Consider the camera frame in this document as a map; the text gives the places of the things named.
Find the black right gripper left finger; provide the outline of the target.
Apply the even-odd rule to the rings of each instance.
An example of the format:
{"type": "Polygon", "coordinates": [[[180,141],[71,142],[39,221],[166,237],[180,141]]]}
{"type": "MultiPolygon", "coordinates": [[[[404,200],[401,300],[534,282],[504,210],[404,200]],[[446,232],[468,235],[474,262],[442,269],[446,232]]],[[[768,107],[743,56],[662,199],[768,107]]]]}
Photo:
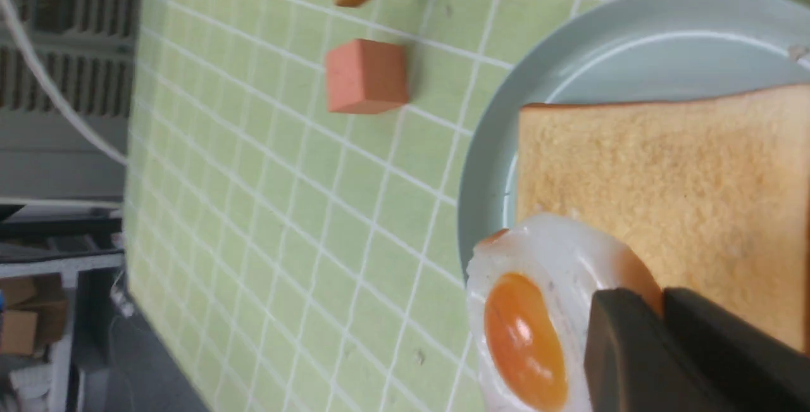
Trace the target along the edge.
{"type": "Polygon", "coordinates": [[[593,294],[583,368],[594,411],[735,411],[630,290],[593,294]]]}

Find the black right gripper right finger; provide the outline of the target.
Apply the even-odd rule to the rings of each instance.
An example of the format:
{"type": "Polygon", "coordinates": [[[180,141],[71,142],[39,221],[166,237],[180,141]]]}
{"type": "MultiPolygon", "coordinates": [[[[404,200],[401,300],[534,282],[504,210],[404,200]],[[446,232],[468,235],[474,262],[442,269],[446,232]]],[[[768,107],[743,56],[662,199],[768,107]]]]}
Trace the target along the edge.
{"type": "Polygon", "coordinates": [[[735,411],[808,411],[809,360],[697,292],[664,291],[664,322],[735,411]]]}

